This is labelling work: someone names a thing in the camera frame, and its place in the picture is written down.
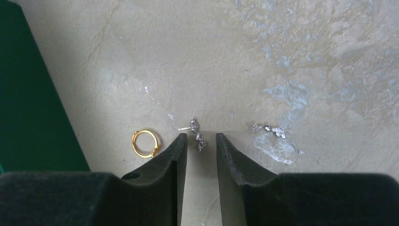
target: beige surface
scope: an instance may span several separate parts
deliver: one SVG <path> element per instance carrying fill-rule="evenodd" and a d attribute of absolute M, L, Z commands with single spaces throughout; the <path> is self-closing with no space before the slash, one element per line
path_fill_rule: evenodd
<path fill-rule="evenodd" d="M 198 118 L 210 144 L 198 154 L 191 137 L 184 226 L 221 224 L 217 132 L 276 173 L 399 178 L 397 0 L 17 2 L 93 171 L 145 163 L 135 130 L 168 145 Z"/>

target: gold band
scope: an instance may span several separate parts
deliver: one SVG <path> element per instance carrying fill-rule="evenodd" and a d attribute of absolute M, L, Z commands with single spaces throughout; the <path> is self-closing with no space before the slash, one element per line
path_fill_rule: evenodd
<path fill-rule="evenodd" d="M 142 133 L 148 133 L 148 134 L 150 134 L 150 135 L 152 136 L 152 138 L 154 138 L 154 140 L 155 140 L 155 147 L 154 147 L 154 150 L 153 150 L 153 151 L 151 152 L 151 154 L 149 154 L 149 155 L 143 155 L 143 154 L 140 152 L 140 150 L 137 148 L 137 146 L 136 146 L 136 139 L 137 139 L 138 135 L 140 135 L 140 134 L 142 134 Z M 151 158 L 151 157 L 154 157 L 154 156 L 158 153 L 158 151 L 159 151 L 160 148 L 161 148 L 161 144 L 158 143 L 157 136 L 156 136 L 153 132 L 151 132 L 151 131 L 149 131 L 149 130 L 141 130 L 141 131 L 136 131 L 136 132 L 133 134 L 133 136 L 132 136 L 132 147 L 133 147 L 133 150 L 136 152 L 136 154 L 137 154 L 138 156 L 140 156 L 140 157 L 142 157 L 142 158 Z"/>

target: white speck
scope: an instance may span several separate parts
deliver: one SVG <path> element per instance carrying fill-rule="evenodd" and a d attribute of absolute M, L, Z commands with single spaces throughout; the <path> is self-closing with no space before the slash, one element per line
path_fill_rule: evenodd
<path fill-rule="evenodd" d="M 171 120 L 174 120 L 175 119 L 175 117 L 172 115 L 172 114 L 169 114 L 169 113 L 167 113 L 168 114 L 168 116 L 169 116 L 169 118 L 171 119 Z"/>

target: earring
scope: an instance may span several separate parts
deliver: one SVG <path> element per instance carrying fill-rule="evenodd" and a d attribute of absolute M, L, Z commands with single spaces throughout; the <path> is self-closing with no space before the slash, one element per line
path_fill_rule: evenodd
<path fill-rule="evenodd" d="M 251 131 L 252 133 L 257 133 L 261 130 L 264 130 L 266 133 L 272 132 L 276 137 L 280 137 L 282 139 L 287 138 L 284 130 L 280 127 L 272 128 L 270 125 L 254 124 L 249 128 L 249 131 Z"/>
<path fill-rule="evenodd" d="M 195 119 L 190 120 L 190 127 L 185 127 L 181 129 L 177 129 L 178 131 L 181 130 L 186 130 L 186 129 L 191 129 L 191 131 L 195 134 L 195 139 L 198 141 L 197 149 L 198 152 L 203 152 L 205 151 L 205 148 L 207 147 L 207 142 L 202 138 L 201 133 L 199 132 L 200 125 Z"/>

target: concrete floor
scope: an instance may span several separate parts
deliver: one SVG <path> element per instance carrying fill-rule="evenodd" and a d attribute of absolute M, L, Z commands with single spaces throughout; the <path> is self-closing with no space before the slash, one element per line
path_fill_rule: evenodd
<path fill-rule="evenodd" d="M 399 179 L 397 0 L 16 2 L 93 171 L 130 172 L 148 161 L 134 131 L 167 146 L 198 118 L 209 148 L 190 143 L 184 226 L 221 225 L 217 132 L 276 173 Z"/>

